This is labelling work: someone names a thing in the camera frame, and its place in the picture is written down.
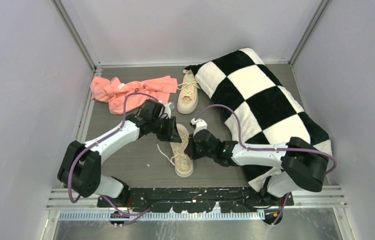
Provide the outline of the beige sneaker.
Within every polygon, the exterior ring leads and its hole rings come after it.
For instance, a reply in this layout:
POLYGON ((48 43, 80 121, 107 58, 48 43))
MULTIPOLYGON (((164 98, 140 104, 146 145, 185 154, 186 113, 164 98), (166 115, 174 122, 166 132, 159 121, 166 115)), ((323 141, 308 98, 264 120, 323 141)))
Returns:
POLYGON ((175 173, 181 178, 188 178, 194 171, 193 160, 185 153, 189 143, 189 132, 185 126, 176 124, 177 131, 181 137, 181 143, 171 142, 172 157, 166 155, 157 143, 158 151, 174 166, 175 173))
POLYGON ((177 89, 179 90, 178 112, 184 115, 191 114, 197 108, 198 91, 201 89, 191 70, 185 72, 182 83, 177 85, 177 89))

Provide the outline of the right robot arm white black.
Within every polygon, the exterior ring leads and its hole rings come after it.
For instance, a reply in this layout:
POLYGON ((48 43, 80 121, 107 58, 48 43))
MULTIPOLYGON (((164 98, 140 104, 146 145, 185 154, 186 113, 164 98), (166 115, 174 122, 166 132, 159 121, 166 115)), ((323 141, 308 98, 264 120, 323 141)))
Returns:
POLYGON ((266 166, 281 173, 265 179, 260 189, 261 200, 274 205, 281 197, 297 190, 322 191, 329 155, 299 137, 278 144, 242 144, 221 141, 206 129, 191 134, 184 150, 191 159, 213 159, 223 167, 266 166))

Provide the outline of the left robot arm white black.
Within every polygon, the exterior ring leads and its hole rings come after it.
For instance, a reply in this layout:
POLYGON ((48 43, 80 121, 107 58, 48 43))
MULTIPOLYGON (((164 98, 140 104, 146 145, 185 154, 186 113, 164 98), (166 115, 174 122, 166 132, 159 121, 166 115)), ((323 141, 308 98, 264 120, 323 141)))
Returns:
POLYGON ((136 113, 124 116, 122 122, 103 135, 81 143, 71 142, 64 154, 57 179, 86 198, 104 195, 117 207, 128 203, 127 184, 102 174, 102 165, 125 145, 147 134, 162 142, 181 143, 172 102, 162 104, 148 99, 136 113))

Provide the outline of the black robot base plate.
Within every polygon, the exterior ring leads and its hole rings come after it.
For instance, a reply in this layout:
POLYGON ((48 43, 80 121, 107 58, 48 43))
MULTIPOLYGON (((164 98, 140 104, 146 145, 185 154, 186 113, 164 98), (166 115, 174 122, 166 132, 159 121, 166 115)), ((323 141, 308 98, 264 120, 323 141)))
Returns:
POLYGON ((124 189, 117 198, 99 197, 99 208, 129 208, 140 213, 210 213, 219 207, 223 213, 251 213, 280 207, 280 198, 264 198, 251 187, 134 187, 124 189))

